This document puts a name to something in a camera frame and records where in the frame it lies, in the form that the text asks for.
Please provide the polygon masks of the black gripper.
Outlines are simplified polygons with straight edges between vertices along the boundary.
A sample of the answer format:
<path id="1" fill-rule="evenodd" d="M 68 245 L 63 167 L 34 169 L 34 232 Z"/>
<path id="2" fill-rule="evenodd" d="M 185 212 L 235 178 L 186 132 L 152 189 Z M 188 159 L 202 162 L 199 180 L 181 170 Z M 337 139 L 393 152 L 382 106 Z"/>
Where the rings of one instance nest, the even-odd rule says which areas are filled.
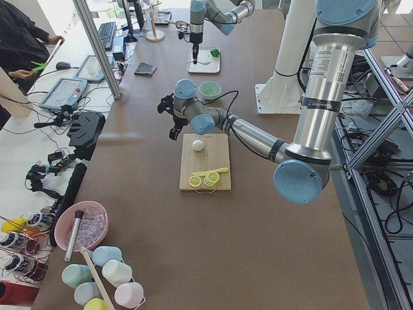
<path id="1" fill-rule="evenodd" d="M 174 110 L 173 93 L 161 99 L 160 104 L 157 106 L 157 111 L 159 114 L 162 114 L 163 112 L 167 112 L 172 116 L 173 121 L 174 121 L 174 126 L 170 129 L 169 138 L 172 140 L 176 140 L 181 130 L 186 125 L 186 119 L 180 118 L 176 115 L 175 110 Z"/>
<path id="2" fill-rule="evenodd" d="M 178 39 L 183 39 L 187 43 L 192 43 L 192 57 L 193 57 L 193 64 L 197 64 L 198 58 L 198 45 L 203 42 L 203 33 L 194 33 L 190 31 L 179 30 L 178 31 Z"/>

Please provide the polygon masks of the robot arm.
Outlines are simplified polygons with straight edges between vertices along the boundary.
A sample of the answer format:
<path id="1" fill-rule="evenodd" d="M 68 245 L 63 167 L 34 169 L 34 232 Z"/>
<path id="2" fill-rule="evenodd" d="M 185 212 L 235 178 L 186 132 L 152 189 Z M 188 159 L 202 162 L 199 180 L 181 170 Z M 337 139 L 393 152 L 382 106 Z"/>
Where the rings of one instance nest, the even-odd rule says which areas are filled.
<path id="1" fill-rule="evenodd" d="M 178 37 L 183 39 L 183 33 L 190 34 L 189 42 L 193 44 L 192 57 L 193 64 L 197 64 L 199 45 L 203 42 L 204 20 L 210 21 L 224 35 L 229 35 L 235 25 L 243 18 L 253 14 L 255 1 L 232 1 L 235 5 L 233 9 L 224 13 L 214 1 L 191 1 L 190 2 L 190 22 L 176 21 L 175 26 L 180 31 Z"/>
<path id="2" fill-rule="evenodd" d="M 255 154 L 276 163 L 278 193 L 295 204 L 315 200 L 328 183 L 333 126 L 357 51 L 376 44 L 379 1 L 292 1 L 273 76 L 256 89 L 262 114 L 297 114 L 296 133 L 286 143 L 231 113 L 196 98 L 196 86 L 179 80 L 158 112 L 174 120 L 170 138 L 185 125 L 199 135 L 219 128 Z"/>

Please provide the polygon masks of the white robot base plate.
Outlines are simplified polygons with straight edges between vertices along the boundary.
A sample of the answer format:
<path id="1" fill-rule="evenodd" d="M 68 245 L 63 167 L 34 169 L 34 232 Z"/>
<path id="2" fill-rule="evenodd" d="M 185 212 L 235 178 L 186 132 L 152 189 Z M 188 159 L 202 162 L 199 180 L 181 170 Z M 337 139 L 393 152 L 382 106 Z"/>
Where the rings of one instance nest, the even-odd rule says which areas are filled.
<path id="1" fill-rule="evenodd" d="M 255 84 L 256 106 L 259 114 L 299 114 L 301 90 L 297 83 Z"/>

